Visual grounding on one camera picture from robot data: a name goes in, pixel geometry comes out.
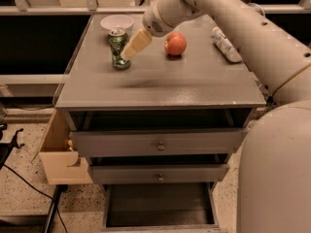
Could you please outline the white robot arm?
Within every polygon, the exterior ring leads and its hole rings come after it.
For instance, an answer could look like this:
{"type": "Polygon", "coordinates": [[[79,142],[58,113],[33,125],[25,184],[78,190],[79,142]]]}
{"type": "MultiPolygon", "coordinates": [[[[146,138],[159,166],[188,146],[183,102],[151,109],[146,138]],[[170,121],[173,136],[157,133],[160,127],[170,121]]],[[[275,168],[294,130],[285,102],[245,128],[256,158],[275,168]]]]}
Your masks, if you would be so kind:
{"type": "Polygon", "coordinates": [[[310,50],[241,0],[157,0],[121,55],[210,16],[276,102],[241,150],[237,233],[311,233],[310,50]]]}

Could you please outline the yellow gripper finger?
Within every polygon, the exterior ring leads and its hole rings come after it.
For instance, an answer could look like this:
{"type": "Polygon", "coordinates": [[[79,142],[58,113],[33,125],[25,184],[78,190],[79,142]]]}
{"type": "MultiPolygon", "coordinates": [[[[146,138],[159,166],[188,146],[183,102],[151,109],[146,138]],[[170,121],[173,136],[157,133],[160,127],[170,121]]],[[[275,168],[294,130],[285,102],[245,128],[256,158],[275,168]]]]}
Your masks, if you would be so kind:
{"type": "Polygon", "coordinates": [[[139,29],[124,46],[121,58],[129,60],[152,42],[153,36],[147,29],[139,29]]]}

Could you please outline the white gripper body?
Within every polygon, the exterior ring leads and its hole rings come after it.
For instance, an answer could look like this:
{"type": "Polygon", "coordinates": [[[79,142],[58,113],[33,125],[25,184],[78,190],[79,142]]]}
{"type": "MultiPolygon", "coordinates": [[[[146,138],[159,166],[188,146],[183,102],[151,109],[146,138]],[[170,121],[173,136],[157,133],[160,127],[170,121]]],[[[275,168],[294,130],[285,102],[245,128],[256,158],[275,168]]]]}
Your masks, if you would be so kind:
{"type": "Polygon", "coordinates": [[[143,15],[144,27],[154,36],[162,37],[172,31],[170,11],[164,0],[156,0],[143,15]]]}

